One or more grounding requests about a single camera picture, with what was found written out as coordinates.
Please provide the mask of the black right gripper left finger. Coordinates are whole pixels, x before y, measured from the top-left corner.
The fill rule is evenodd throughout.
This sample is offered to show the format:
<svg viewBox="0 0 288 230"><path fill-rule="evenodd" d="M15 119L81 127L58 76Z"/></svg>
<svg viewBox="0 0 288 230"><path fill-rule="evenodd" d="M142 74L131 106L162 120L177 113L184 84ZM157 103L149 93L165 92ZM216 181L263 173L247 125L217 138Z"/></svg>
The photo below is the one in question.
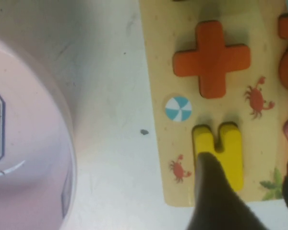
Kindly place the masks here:
<svg viewBox="0 0 288 230"><path fill-rule="evenodd" d="M264 229L264 224L231 188L221 163L210 152L197 156L194 196L189 230Z"/></svg>

